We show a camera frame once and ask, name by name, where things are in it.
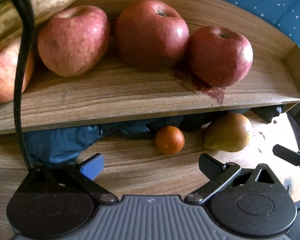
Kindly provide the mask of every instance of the pear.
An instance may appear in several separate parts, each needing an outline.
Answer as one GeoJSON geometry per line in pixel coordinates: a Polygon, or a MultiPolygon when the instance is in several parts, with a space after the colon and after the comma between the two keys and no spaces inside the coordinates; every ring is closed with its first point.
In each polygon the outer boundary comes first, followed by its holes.
{"type": "Polygon", "coordinates": [[[252,125],[247,117],[228,113],[208,125],[203,146],[214,150],[238,152],[248,145],[251,135],[252,125]]]}

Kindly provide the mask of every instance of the wooden tray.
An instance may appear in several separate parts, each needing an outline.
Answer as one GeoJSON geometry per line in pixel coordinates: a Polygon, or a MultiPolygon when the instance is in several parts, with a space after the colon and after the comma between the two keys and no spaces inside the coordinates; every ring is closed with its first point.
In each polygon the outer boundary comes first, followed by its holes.
{"type": "MultiPolygon", "coordinates": [[[[77,0],[72,6],[96,5],[113,25],[132,1],[77,0]]],[[[173,71],[138,71],[109,49],[80,77],[63,78],[39,68],[22,99],[24,131],[300,101],[300,49],[279,30],[221,0],[162,1],[180,13],[191,33],[203,25],[219,25],[250,40],[252,68],[241,82],[226,88],[222,104],[173,71]]],[[[12,103],[0,105],[0,134],[14,132],[12,108],[12,103]]]]}
{"type": "MultiPolygon", "coordinates": [[[[276,124],[265,124],[251,111],[245,115],[252,123],[253,135],[250,144],[237,153],[203,148],[201,130],[194,134],[185,134],[184,149],[176,155],[160,154],[154,140],[106,138],[82,152],[78,162],[95,153],[102,153],[105,168],[96,182],[118,197],[122,194],[181,194],[184,197],[208,182],[198,168],[198,158],[202,152],[206,152],[223,163],[232,161],[243,168],[255,168],[259,163],[267,163],[279,180],[285,186],[289,185],[292,199],[298,201],[300,168],[272,153],[275,144],[298,150],[287,115],[275,117],[276,124]]],[[[0,240],[13,237],[6,217],[6,206],[26,173],[15,137],[0,135],[0,240]]]]}

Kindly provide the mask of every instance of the tangerine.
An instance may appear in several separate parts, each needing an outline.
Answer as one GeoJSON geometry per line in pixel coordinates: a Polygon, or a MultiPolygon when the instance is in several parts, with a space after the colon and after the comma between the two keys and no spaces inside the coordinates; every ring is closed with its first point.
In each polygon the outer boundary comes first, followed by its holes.
{"type": "Polygon", "coordinates": [[[165,126],[155,135],[155,143],[164,154],[175,154],[185,145],[185,137],[177,127],[165,126]]]}

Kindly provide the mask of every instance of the wooden table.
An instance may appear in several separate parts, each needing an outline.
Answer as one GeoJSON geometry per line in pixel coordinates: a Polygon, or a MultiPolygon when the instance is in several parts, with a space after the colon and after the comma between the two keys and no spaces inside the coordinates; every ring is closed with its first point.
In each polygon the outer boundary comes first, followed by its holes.
{"type": "MultiPolygon", "coordinates": [[[[280,181],[290,184],[290,195],[300,199],[300,169],[273,155],[272,147],[281,144],[297,151],[297,143],[286,114],[265,124],[251,111],[246,113],[253,125],[250,144],[238,153],[218,152],[202,147],[202,130],[185,134],[184,149],[173,156],[161,155],[152,140],[131,141],[106,138],[84,151],[79,162],[100,152],[105,169],[96,182],[118,196],[122,194],[181,194],[183,197],[208,181],[198,169],[202,152],[216,159],[236,162],[244,168],[267,163],[280,181]]],[[[13,235],[6,219],[6,205],[26,176],[26,169],[14,135],[0,135],[0,240],[13,235]]]]}
{"type": "MultiPolygon", "coordinates": [[[[71,7],[98,6],[114,31],[117,17],[133,1],[76,0],[71,7]]],[[[190,33],[217,25],[244,35],[253,48],[247,76],[225,90],[207,88],[189,76],[183,63],[178,70],[162,72],[132,68],[117,56],[114,43],[94,68],[78,77],[58,76],[36,60],[22,96],[24,131],[256,106],[289,108],[300,102],[300,48],[274,26],[222,0],[161,1],[183,17],[190,33]]],[[[5,133],[14,133],[12,102],[0,104],[0,134],[5,133]]]]}

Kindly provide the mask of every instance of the apple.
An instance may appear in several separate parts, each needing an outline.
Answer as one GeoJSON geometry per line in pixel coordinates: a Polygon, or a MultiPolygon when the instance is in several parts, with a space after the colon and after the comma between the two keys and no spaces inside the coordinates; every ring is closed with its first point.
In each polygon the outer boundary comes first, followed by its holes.
{"type": "Polygon", "coordinates": [[[184,19],[158,0],[137,0],[125,8],[115,27],[119,55],[134,67],[158,70],[183,57],[189,39],[184,19]]]}
{"type": "Polygon", "coordinates": [[[216,26],[204,26],[189,39],[186,59],[190,70],[212,87],[227,87],[250,70],[253,52],[243,35],[216,26]]]}
{"type": "MultiPolygon", "coordinates": [[[[13,101],[14,81],[21,38],[15,39],[10,45],[0,50],[0,103],[13,101]]],[[[34,70],[34,57],[29,52],[25,75],[23,78],[22,92],[26,89],[34,70]]]]}
{"type": "Polygon", "coordinates": [[[104,55],[110,26],[96,6],[65,9],[50,18],[38,35],[38,52],[43,63],[64,77],[89,71],[104,55]]]}

